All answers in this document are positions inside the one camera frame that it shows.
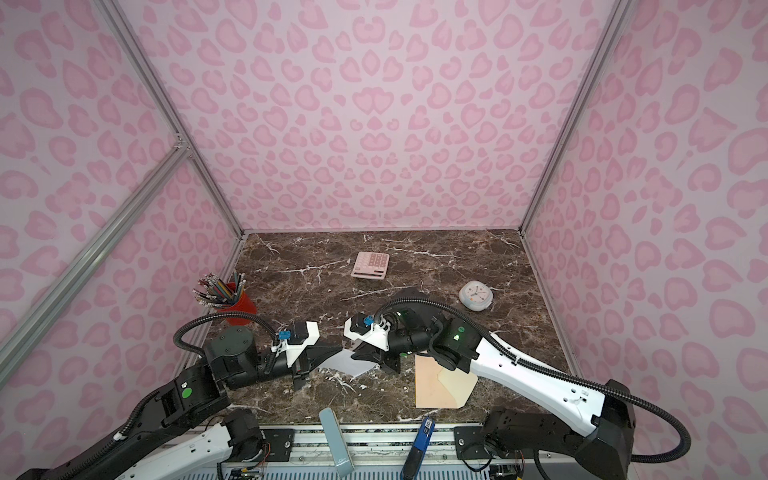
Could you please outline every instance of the alarm clock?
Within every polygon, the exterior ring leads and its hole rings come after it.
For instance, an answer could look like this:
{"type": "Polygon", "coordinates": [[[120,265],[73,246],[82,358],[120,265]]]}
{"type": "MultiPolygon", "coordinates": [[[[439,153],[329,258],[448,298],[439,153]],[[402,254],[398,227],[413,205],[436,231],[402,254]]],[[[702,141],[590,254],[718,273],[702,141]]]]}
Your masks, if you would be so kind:
{"type": "Polygon", "coordinates": [[[458,299],[465,307],[473,312],[479,312],[488,308],[493,301],[491,289],[477,280],[473,280],[462,287],[458,292],[458,299]]]}

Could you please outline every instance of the brown marble surface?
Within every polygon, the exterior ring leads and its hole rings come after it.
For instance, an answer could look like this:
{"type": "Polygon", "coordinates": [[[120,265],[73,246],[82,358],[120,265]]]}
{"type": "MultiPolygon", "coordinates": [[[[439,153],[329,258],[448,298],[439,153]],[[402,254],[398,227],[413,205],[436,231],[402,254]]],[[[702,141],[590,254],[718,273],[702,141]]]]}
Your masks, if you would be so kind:
{"type": "MultiPolygon", "coordinates": [[[[458,291],[469,280],[479,280],[494,289],[494,300],[473,318],[521,351],[568,371],[513,230],[253,234],[237,271],[246,274],[248,295],[275,327],[292,320],[317,321],[322,341],[343,342],[346,348],[351,342],[343,338],[344,321],[358,311],[373,313],[400,288],[417,286],[431,298],[464,308],[458,291]],[[361,250],[390,255],[384,280],[349,275],[361,250]]],[[[212,326],[209,337],[225,326],[212,326]]],[[[415,408],[414,381],[410,356],[403,359],[399,376],[373,370],[352,379],[321,369],[299,392],[283,378],[238,389],[230,397],[234,406],[255,410],[265,425],[316,423],[319,411],[328,406],[344,423],[416,421],[429,410],[415,408]]],[[[493,406],[540,410],[511,390],[480,379],[466,406],[436,415],[443,422],[478,422],[493,406]]]]}

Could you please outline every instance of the aluminum frame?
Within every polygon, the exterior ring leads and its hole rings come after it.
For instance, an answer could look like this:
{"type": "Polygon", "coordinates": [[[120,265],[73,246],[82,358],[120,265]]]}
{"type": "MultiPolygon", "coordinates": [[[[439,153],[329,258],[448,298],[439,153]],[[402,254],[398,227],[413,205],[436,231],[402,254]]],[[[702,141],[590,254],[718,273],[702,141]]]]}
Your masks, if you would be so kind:
{"type": "MultiPolygon", "coordinates": [[[[379,480],[385,480],[387,475],[379,474],[377,471],[394,470],[399,472],[402,465],[405,463],[406,458],[411,450],[413,439],[416,436],[416,431],[420,427],[420,423],[384,423],[384,424],[341,424],[339,425],[345,443],[349,450],[350,457],[356,468],[356,473],[352,473],[348,478],[378,478],[379,480]]],[[[455,480],[461,480],[467,478],[477,478],[466,469],[462,460],[456,457],[455,437],[453,429],[455,427],[466,426],[481,426],[479,423],[438,423],[435,427],[435,432],[429,440],[429,447],[425,452],[425,457],[422,462],[422,472],[434,472],[434,475],[422,475],[420,478],[423,480],[439,480],[445,478],[443,475],[439,475],[438,472],[443,472],[446,469],[456,471],[456,476],[450,475],[448,478],[454,478],[455,480]]],[[[319,480],[321,478],[338,478],[336,474],[336,468],[334,466],[333,455],[331,454],[328,446],[328,440],[323,433],[323,427],[321,425],[269,425],[261,426],[262,430],[269,431],[270,429],[294,429],[296,431],[293,437],[293,447],[291,449],[290,460],[288,462],[268,462],[265,464],[264,478],[272,478],[279,480],[282,478],[294,478],[295,480],[319,480]]],[[[203,429],[198,427],[192,429],[186,434],[171,440],[164,448],[171,447],[189,439],[194,438],[195,435],[202,433],[203,429]]],[[[535,471],[533,465],[533,459],[527,458],[526,468],[530,468],[532,472],[535,471]]],[[[484,463],[482,460],[470,461],[473,464],[480,466],[484,463]]],[[[515,462],[514,459],[499,459],[492,460],[493,465],[508,465],[515,462]]],[[[576,478],[578,480],[587,480],[588,478],[594,478],[594,476],[588,474],[578,463],[567,455],[559,453],[541,453],[541,463],[545,468],[553,474],[553,478],[565,478],[566,474],[568,478],[576,478]]],[[[226,469],[237,467],[253,467],[253,463],[248,462],[231,462],[226,464],[226,469]]],[[[202,468],[197,471],[198,475],[205,475],[207,468],[202,468]]],[[[487,478],[487,471],[480,475],[482,478],[487,478]]],[[[188,479],[197,478],[192,475],[185,477],[188,479]]],[[[211,478],[216,478],[215,471],[211,478]]]]}
{"type": "Polygon", "coordinates": [[[571,370],[572,375],[583,377],[584,374],[581,371],[578,360],[576,359],[576,352],[574,347],[571,345],[571,341],[568,339],[568,336],[565,335],[563,326],[561,325],[561,322],[558,321],[558,317],[556,316],[557,310],[555,309],[554,297],[552,296],[552,292],[549,291],[549,287],[544,282],[544,278],[541,277],[541,269],[539,268],[536,257],[534,257],[533,251],[531,250],[531,245],[528,243],[528,239],[523,235],[520,236],[520,241],[523,244],[523,250],[525,250],[525,254],[528,255],[528,261],[531,263],[531,270],[533,270],[533,274],[536,277],[536,283],[538,284],[538,289],[541,292],[541,297],[544,299],[544,305],[547,307],[549,318],[552,319],[554,332],[557,334],[558,340],[560,340],[560,346],[563,347],[565,362],[568,364],[568,368],[571,370]]]}
{"type": "Polygon", "coordinates": [[[96,237],[72,260],[45,297],[19,321],[8,341],[0,346],[0,389],[10,380],[27,355],[43,339],[186,158],[190,158],[190,151],[187,144],[181,141],[112,215],[96,237]]]}
{"type": "Polygon", "coordinates": [[[134,66],[134,70],[147,88],[147,92],[157,105],[163,119],[176,134],[176,138],[189,145],[192,152],[194,168],[197,171],[197,174],[200,175],[203,185],[205,185],[211,198],[213,198],[214,203],[222,216],[227,220],[230,229],[232,229],[236,237],[240,237],[243,235],[243,227],[240,225],[240,221],[237,219],[237,216],[224,196],[223,191],[219,188],[219,185],[211,175],[210,170],[208,170],[208,166],[205,163],[202,153],[197,148],[194,138],[190,135],[181,116],[173,105],[173,102],[170,100],[170,96],[165,90],[160,76],[157,74],[153,65],[147,58],[147,55],[144,53],[144,48],[141,46],[141,43],[139,42],[131,23],[125,16],[125,12],[123,12],[123,8],[120,6],[118,0],[93,0],[93,3],[101,12],[104,20],[112,30],[115,40],[117,40],[118,44],[123,48],[128,60],[134,66]]]}
{"type": "Polygon", "coordinates": [[[631,21],[632,13],[637,3],[638,0],[617,0],[611,9],[603,34],[600,36],[600,40],[598,40],[598,46],[590,58],[584,78],[579,84],[574,100],[571,103],[571,108],[565,117],[563,127],[560,129],[555,140],[554,148],[552,148],[552,153],[549,160],[547,160],[544,173],[536,184],[531,203],[528,205],[528,209],[525,211],[525,215],[518,228],[523,237],[536,217],[538,208],[541,206],[541,201],[547,193],[554,173],[562,162],[568,143],[571,141],[581,119],[584,117],[589,100],[600,83],[600,79],[613,55],[621,34],[631,21]]]}

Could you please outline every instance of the white bracket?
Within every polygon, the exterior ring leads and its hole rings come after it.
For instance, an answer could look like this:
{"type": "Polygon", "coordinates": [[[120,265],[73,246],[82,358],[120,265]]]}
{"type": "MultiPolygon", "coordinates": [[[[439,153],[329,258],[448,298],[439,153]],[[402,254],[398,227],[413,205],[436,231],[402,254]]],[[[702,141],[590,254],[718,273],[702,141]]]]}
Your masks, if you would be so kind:
{"type": "MultiPolygon", "coordinates": [[[[520,350],[510,346],[494,333],[491,335],[497,342],[501,343],[503,348],[514,353],[518,359],[526,359],[529,362],[552,369],[546,363],[525,355],[520,350]]],[[[604,394],[514,364],[486,339],[480,341],[476,352],[479,357],[470,363],[470,372],[501,383],[543,406],[579,435],[586,437],[594,431],[592,416],[599,417],[603,412],[604,394]]]]}
{"type": "Polygon", "coordinates": [[[223,462],[232,455],[227,427],[220,423],[169,449],[156,449],[117,480],[176,480],[200,467],[223,462]]]}
{"type": "Polygon", "coordinates": [[[277,346],[272,347],[272,351],[277,355],[282,352],[286,353],[286,361],[288,362],[289,367],[293,366],[293,363],[299,358],[299,355],[301,355],[301,352],[303,352],[306,347],[314,345],[320,338],[320,330],[317,328],[317,322],[306,322],[306,330],[309,332],[310,336],[299,345],[289,345],[288,340],[280,340],[280,343],[277,346]]]}
{"type": "Polygon", "coordinates": [[[385,325],[381,326],[378,323],[372,323],[371,329],[360,335],[352,331],[352,319],[349,318],[344,322],[344,336],[350,340],[362,340],[388,352],[389,341],[387,340],[387,335],[389,334],[389,324],[386,323],[385,325]]]}

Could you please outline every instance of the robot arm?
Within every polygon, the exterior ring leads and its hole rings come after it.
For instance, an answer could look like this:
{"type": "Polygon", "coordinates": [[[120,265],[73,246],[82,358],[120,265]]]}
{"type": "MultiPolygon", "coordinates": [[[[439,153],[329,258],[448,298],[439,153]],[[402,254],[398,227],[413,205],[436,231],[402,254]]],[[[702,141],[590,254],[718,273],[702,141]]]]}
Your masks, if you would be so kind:
{"type": "MultiPolygon", "coordinates": [[[[129,468],[155,472],[158,465],[174,458],[173,452],[141,459],[228,407],[225,386],[239,389],[291,375],[294,388],[299,389],[313,369],[341,351],[341,346],[317,344],[319,335],[311,333],[317,333],[316,323],[294,323],[291,330],[280,332],[274,351],[262,354],[251,329],[229,327],[204,346],[204,362],[144,397],[121,427],[69,462],[57,468],[30,469],[18,480],[112,480],[129,468]]],[[[217,442],[208,461],[236,462],[257,456],[263,437],[251,412],[229,414],[222,428],[226,431],[217,428],[216,435],[204,440],[217,442]]],[[[180,445],[176,449],[183,451],[180,445]]]]}
{"type": "Polygon", "coordinates": [[[543,449],[574,457],[599,478],[623,480],[630,461],[670,462],[690,448],[690,435],[679,420],[630,395],[626,386],[614,380],[600,385],[556,370],[415,288],[401,290],[375,315],[348,319],[344,334],[361,342],[353,359],[377,362],[386,372],[399,373],[401,356],[426,351],[446,369],[494,380],[551,412],[491,412],[482,433],[486,449],[499,456],[543,449]],[[632,455],[633,406],[669,422],[680,433],[680,444],[664,454],[632,455]]]}

